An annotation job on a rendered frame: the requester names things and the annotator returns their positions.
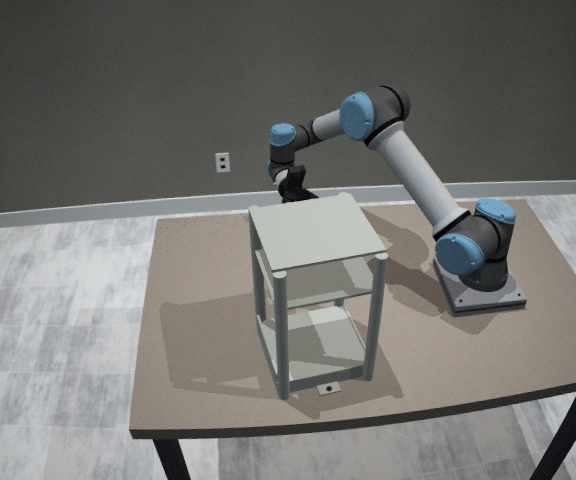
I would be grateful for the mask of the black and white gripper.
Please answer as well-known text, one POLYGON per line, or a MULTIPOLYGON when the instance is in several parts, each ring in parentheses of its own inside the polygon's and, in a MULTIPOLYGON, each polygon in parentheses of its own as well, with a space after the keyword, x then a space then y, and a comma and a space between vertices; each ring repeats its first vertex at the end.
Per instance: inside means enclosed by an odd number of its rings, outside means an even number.
POLYGON ((291 188, 289 189, 289 191, 285 191, 284 190, 285 179, 281 181, 278 187, 278 191, 282 197, 282 204, 319 198, 312 192, 309 192, 309 190, 302 189, 302 186, 297 188, 291 188))

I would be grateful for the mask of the grey shelving unit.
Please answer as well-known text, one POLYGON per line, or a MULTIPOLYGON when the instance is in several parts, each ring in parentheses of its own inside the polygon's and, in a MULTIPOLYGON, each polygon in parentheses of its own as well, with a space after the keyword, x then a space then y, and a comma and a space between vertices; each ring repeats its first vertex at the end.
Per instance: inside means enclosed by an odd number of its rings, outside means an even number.
POLYGON ((279 398, 314 387, 320 396, 341 392, 338 382, 358 377, 371 381, 388 254, 360 207, 346 192, 258 207, 248 208, 256 324, 279 398), (363 256, 374 254, 372 274, 363 256), (367 294, 365 346, 344 299, 367 294), (332 301, 333 307, 288 315, 332 301))

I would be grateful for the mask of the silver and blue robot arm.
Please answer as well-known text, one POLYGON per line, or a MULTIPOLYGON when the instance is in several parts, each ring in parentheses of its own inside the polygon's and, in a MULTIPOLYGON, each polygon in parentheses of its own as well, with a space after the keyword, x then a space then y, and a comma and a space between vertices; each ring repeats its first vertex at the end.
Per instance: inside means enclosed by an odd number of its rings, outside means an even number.
POLYGON ((363 140, 368 149, 379 152, 433 226, 439 264, 471 289, 503 288, 516 219, 513 208, 491 198, 478 200, 473 215, 458 206, 404 133, 410 100, 398 86, 357 92, 339 110, 294 127, 282 123, 271 128, 267 168, 277 190, 285 178, 285 191, 302 186, 306 170, 304 165, 294 166, 295 151, 342 134, 363 140))

